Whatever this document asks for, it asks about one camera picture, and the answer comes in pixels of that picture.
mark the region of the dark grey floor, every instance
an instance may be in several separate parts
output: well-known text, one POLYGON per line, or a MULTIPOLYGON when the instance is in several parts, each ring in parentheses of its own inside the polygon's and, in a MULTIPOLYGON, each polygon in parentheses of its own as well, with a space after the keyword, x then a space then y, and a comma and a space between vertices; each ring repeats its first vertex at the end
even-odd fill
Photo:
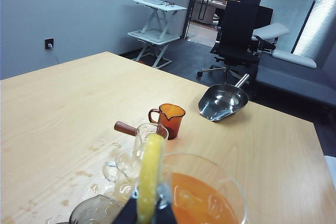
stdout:
MULTIPOLYGON (((196 75, 202 68, 208 68, 211 64, 223 64, 215 62, 214 55, 210 54, 210 50, 211 47, 186 40, 172 42, 164 56, 173 60, 173 62, 161 70, 206 86, 223 83, 224 74, 222 71, 203 73, 201 78, 196 75)), ((134 58, 137 55, 138 52, 124 54, 127 58, 134 58)), ((147 65, 152 65, 155 58, 153 56, 145 56, 142 61, 147 65)), ((253 79, 257 66, 236 67, 236 70, 249 73, 251 75, 250 79, 253 79)), ((235 84, 236 82, 237 79, 234 77, 230 76, 228 78, 228 83, 235 84)), ((324 108, 315 102, 304 100, 296 95, 261 86, 255 82, 251 85, 245 84, 243 89, 248 93, 249 99, 256 103, 314 123, 324 155, 336 157, 335 113, 329 113, 328 116, 325 116, 328 108, 324 108)))

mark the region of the wall outlet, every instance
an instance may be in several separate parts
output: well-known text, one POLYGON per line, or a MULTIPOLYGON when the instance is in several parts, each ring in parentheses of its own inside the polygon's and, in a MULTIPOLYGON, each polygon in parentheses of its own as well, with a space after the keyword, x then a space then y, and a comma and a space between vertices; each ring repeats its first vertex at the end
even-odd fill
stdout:
POLYGON ((45 49, 51 49, 51 48, 48 47, 48 44, 51 44, 54 48, 54 38, 44 40, 44 48, 45 49))

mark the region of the white desk converter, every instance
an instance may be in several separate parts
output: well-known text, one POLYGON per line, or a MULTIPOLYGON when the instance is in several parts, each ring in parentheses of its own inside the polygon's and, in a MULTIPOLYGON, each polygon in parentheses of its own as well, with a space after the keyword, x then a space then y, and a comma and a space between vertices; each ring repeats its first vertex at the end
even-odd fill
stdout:
MULTIPOLYGON (((133 0, 133 1, 136 2, 137 4, 142 4, 145 7, 153 10, 152 14, 150 15, 146 24, 143 26, 141 30, 132 31, 132 32, 127 33, 129 36, 132 36, 144 43, 141 52, 136 58, 134 58, 134 60, 139 61, 142 57, 146 55, 154 55, 156 56, 156 61, 152 65, 152 67, 162 68, 172 62, 169 59, 163 58, 163 54, 169 45, 168 43, 180 38, 179 35, 169 34, 169 26, 172 23, 172 20, 175 14, 177 13, 177 11, 186 10, 186 8, 183 6, 175 5, 175 4, 174 6, 166 5, 166 4, 162 4, 162 5, 155 4, 153 3, 154 1, 150 2, 149 0, 147 1, 133 0), (161 11, 163 18, 159 17, 158 11, 161 11), (168 12, 172 12, 172 15, 170 17, 168 17, 167 15, 168 12), (149 25, 153 19, 156 19, 159 28, 149 28, 149 25), (152 47, 153 45, 158 45, 158 46, 164 45, 164 47, 160 48, 160 53, 157 54, 155 52, 155 48, 152 47), (147 49, 151 49, 152 52, 148 54, 144 54, 147 49), (164 60, 165 63, 158 66, 160 60, 164 60)), ((155 2, 163 3, 164 1, 155 0, 155 2)))

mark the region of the orange glass pitcher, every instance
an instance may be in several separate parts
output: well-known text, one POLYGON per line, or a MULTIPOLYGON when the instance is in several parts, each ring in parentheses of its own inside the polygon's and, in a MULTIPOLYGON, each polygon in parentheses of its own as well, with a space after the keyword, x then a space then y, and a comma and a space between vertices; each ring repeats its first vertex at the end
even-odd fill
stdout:
POLYGON ((151 109, 148 113, 148 119, 151 123, 161 123, 168 130, 168 139, 170 140, 177 137, 184 115, 185 110, 180 106, 164 103, 160 105, 159 109, 151 109), (157 122, 152 119, 152 112, 159 114, 157 122))

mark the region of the white cushion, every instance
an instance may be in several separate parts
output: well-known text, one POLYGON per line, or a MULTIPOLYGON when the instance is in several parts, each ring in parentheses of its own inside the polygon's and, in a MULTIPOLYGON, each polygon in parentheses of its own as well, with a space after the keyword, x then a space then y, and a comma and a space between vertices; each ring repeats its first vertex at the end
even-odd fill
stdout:
POLYGON ((289 32, 290 30, 286 26, 280 23, 273 23, 268 26, 254 29, 252 36, 258 35, 262 39, 273 39, 288 34, 289 32))
POLYGON ((328 165, 328 169, 331 175, 331 179, 334 183, 336 189, 336 157, 324 156, 325 161, 328 165))
POLYGON ((300 56, 300 55, 294 55, 294 54, 291 54, 289 52, 285 52, 285 51, 278 50, 278 49, 273 51, 272 56, 274 58, 278 58, 280 60, 285 60, 285 61, 288 61, 288 62, 292 62, 292 63, 298 64, 298 65, 301 65, 301 66, 305 66, 305 67, 308 67, 308 68, 313 68, 314 69, 314 68, 317 67, 315 61, 313 61, 312 59, 310 59, 308 57, 300 56))

